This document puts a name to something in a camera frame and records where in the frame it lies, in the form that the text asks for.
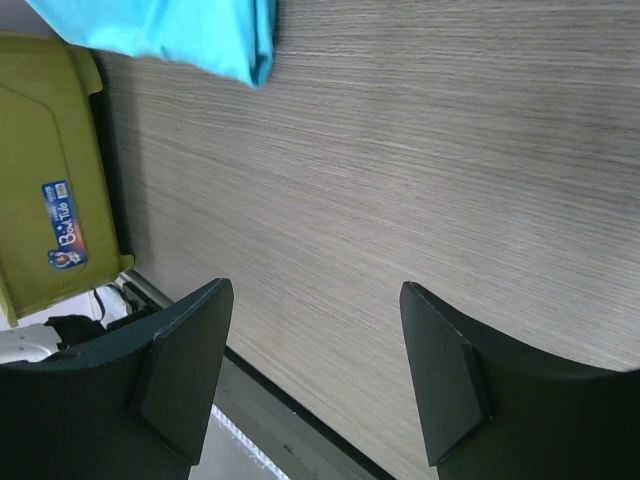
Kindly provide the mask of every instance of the green plastic container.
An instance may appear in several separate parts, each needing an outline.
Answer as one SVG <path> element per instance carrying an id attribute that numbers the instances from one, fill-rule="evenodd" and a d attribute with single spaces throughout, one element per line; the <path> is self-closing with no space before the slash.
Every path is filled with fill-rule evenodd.
<path id="1" fill-rule="evenodd" d="M 0 33 L 0 306 L 12 326 L 133 267 L 89 106 L 101 90 L 87 50 Z"/>

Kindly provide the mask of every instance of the blue label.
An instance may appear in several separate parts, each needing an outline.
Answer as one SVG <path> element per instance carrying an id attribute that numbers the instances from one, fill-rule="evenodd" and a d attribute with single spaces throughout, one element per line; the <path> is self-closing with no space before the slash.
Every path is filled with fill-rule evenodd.
<path id="1" fill-rule="evenodd" d="M 47 213 L 58 242 L 58 248 L 49 250 L 49 265 L 65 270 L 87 263 L 87 251 L 84 247 L 76 210 L 73 208 L 69 184 L 59 182 L 42 185 Z"/>

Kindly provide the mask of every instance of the blue cloth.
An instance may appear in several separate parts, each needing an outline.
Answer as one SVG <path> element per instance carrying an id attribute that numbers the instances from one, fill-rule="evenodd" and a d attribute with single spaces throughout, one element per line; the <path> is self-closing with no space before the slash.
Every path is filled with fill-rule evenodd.
<path id="1" fill-rule="evenodd" d="M 273 63 L 276 0 L 28 0 L 64 40 L 187 62 L 260 87 Z"/>

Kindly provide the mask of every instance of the label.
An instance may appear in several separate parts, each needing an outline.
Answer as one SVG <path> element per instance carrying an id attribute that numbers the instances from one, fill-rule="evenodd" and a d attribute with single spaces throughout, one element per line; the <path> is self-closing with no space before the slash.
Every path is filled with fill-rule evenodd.
<path id="1" fill-rule="evenodd" d="M 87 263 L 76 210 L 73 208 L 71 188 L 61 180 L 42 185 L 47 213 L 53 226 L 58 248 L 49 250 L 49 265 L 58 270 L 66 270 Z"/>

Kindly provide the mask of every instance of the wood grain surface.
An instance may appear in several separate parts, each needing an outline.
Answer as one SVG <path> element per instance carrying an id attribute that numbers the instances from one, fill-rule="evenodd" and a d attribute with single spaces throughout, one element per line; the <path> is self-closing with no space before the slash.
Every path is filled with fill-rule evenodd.
<path id="1" fill-rule="evenodd" d="M 252 91 L 104 59 L 138 269 L 233 280 L 230 344 L 398 479 L 427 472 L 398 295 L 640 365 L 640 4 L 283 0 Z"/>

